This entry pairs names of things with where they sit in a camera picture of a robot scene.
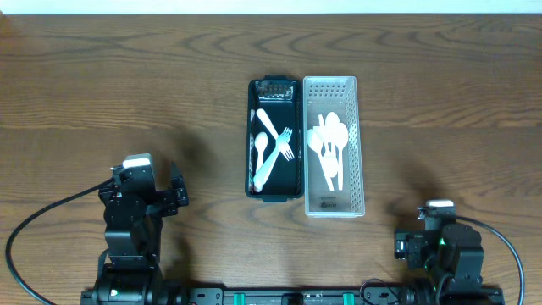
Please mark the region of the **short white spoon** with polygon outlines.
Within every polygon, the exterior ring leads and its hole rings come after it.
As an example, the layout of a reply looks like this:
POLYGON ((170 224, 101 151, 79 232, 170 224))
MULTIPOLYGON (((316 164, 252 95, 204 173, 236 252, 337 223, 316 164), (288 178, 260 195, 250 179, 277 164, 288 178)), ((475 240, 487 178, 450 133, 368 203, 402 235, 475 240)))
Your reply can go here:
POLYGON ((268 162, 264 160, 264 153, 268 146, 268 135, 266 132, 260 132, 254 141, 257 150, 256 173, 253 176, 253 190, 260 192, 263 189, 265 176, 268 172, 268 162))

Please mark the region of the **white plastic fork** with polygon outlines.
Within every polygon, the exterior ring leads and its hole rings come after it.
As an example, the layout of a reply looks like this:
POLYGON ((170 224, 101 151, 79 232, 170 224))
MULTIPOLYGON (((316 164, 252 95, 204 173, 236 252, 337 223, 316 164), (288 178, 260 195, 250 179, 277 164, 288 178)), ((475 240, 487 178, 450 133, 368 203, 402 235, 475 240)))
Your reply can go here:
MULTIPOLYGON (((259 108, 256 112, 256 115, 261 120, 263 125, 268 129, 268 131, 274 137, 274 139, 277 140, 279 137, 279 134, 274 128, 274 124, 272 123, 271 119, 267 115, 266 111, 262 108, 259 108)), ((285 146, 280 146, 279 150, 284 155, 287 161, 291 161, 292 159, 295 158, 289 144, 286 144, 285 146)))

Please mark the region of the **white plastic spoon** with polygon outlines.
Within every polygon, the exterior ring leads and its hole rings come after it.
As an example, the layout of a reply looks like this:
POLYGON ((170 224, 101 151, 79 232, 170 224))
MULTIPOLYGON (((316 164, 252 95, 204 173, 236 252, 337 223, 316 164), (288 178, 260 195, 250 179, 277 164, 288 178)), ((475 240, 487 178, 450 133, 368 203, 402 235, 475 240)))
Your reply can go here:
POLYGON ((344 185, 344 164, 343 164, 343 149, 348 143, 348 129, 344 123, 339 123, 335 127, 335 145, 337 147, 337 158, 338 158, 338 169, 337 169, 337 178, 338 178, 338 189, 343 190, 344 185))
POLYGON ((333 176, 336 174, 336 166, 334 159, 326 157, 322 153, 324 149, 324 143, 319 135, 319 132, 315 129, 309 129, 307 131, 307 143, 308 146, 317 154, 318 161, 324 174, 325 181, 330 191, 334 191, 334 185, 332 182, 333 176))
POLYGON ((329 112, 325 118, 325 131, 326 139, 329 144, 329 148, 332 155, 336 155, 336 145, 335 145, 335 132, 336 127, 340 123, 339 116, 336 112, 329 112))

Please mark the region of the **fork with mint handle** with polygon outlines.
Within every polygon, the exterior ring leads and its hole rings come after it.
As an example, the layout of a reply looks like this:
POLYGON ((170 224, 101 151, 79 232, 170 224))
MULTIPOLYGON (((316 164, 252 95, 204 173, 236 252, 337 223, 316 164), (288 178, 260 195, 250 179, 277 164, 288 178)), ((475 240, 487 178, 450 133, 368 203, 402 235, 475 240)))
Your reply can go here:
POLYGON ((284 131, 279 135, 279 137, 275 141, 274 150, 271 152, 271 154, 263 162, 263 164, 260 166, 256 174, 254 175, 253 182, 254 182, 255 187, 262 188, 263 185, 267 182, 278 156, 283 151, 288 150, 291 135, 292 135, 292 129, 289 127, 286 127, 284 131))

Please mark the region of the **dark green plastic basket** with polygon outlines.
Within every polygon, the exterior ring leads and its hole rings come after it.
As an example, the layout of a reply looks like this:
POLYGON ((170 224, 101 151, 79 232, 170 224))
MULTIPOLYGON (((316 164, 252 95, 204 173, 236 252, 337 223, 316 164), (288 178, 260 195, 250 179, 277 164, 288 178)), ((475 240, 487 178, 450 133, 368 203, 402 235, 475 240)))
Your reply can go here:
POLYGON ((246 170, 245 193, 250 198, 264 202, 285 202, 297 199, 304 193, 304 136, 301 134, 303 123, 302 85, 295 79, 284 75, 266 75, 261 79, 251 80, 247 88, 246 116, 246 170), (259 191, 253 183, 257 173, 257 159, 267 159, 274 150, 272 132, 257 117, 257 111, 266 112, 277 134, 284 129, 292 130, 287 152, 292 160, 285 159, 283 152, 278 153, 277 160, 268 180, 259 191), (259 154, 255 140, 258 134, 265 133, 268 144, 259 154))

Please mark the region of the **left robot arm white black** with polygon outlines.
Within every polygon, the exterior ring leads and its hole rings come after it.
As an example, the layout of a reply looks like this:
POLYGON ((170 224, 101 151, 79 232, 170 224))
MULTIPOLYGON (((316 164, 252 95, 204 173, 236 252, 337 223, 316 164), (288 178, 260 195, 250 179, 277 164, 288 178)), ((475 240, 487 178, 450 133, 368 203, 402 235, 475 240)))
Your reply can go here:
POLYGON ((82 304, 187 304, 188 292, 163 280, 159 267, 163 218, 189 204, 183 175, 170 165, 170 184, 158 191, 151 164, 113 168, 112 180, 99 188, 105 206, 108 248, 98 259, 94 286, 82 304))

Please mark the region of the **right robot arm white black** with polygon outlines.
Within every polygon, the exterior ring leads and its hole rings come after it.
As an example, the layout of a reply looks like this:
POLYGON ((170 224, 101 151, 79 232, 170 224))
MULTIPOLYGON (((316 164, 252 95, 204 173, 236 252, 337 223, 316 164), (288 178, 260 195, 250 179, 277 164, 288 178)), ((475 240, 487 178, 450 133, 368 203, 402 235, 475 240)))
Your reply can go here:
POLYGON ((400 304, 491 304, 482 287, 481 235, 468 225, 395 233, 395 258, 427 276, 401 288, 400 304))

